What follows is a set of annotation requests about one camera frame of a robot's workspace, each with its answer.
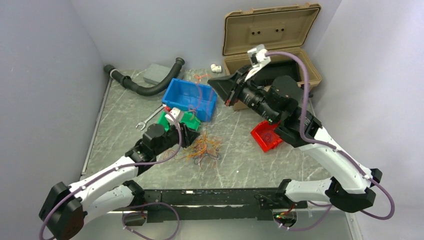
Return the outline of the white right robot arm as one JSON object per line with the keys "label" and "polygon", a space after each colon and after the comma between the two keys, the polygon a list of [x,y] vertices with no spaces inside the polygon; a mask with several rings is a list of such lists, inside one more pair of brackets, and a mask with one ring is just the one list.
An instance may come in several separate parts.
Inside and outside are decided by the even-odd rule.
{"label": "white right robot arm", "polygon": [[311,112],[306,113],[305,120],[301,119],[303,90],[293,78],[280,75],[257,81],[255,77],[248,78],[249,71],[245,65],[231,75],[209,79],[208,84],[225,105],[244,103],[274,124],[274,132],[281,140],[311,156],[331,173],[323,180],[282,180],[275,194],[276,203],[288,208],[307,201],[327,202],[348,213],[372,207],[376,198],[372,187],[381,180],[382,172],[341,155],[341,147]]}

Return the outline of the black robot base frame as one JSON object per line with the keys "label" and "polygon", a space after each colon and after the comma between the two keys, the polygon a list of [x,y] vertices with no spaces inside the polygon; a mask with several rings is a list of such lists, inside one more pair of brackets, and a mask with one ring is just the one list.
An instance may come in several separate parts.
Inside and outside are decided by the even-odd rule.
{"label": "black robot base frame", "polygon": [[212,188],[212,189],[142,189],[134,183],[131,203],[119,207],[131,213],[143,213],[147,223],[181,221],[254,219],[271,221],[282,219],[295,223],[293,215],[308,207],[306,201],[293,202],[277,187]]}

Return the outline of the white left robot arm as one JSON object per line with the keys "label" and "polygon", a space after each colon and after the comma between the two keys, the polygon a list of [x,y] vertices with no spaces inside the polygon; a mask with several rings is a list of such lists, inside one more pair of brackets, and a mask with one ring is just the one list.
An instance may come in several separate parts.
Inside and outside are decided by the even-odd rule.
{"label": "white left robot arm", "polygon": [[49,191],[38,214],[43,221],[39,239],[48,229],[56,240],[69,240],[85,224],[110,211],[129,208],[139,209],[146,203],[144,189],[134,178],[153,165],[157,156],[174,146],[189,147],[200,132],[184,123],[150,125],[142,138],[116,162],[103,170],[69,185],[59,182]]}

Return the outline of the white pipe elbow fitting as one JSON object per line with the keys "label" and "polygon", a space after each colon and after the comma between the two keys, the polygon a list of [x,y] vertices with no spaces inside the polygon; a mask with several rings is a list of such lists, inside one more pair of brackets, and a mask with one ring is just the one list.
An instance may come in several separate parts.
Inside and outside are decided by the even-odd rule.
{"label": "white pipe elbow fitting", "polygon": [[210,65],[210,70],[213,72],[213,73],[221,73],[222,72],[222,66],[221,65],[216,65],[216,64],[211,64]]}

